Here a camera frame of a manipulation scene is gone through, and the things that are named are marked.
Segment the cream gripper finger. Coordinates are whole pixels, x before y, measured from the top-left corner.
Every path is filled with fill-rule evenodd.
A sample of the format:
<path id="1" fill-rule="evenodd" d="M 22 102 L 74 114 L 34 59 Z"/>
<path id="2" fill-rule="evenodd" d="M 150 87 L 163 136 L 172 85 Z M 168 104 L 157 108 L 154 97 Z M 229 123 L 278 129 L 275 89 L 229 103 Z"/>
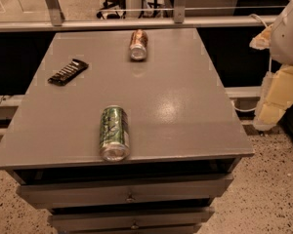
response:
<path id="1" fill-rule="evenodd" d="M 256 50 L 269 49 L 271 47 L 271 34 L 272 25 L 269 25 L 251 40 L 249 46 Z"/>

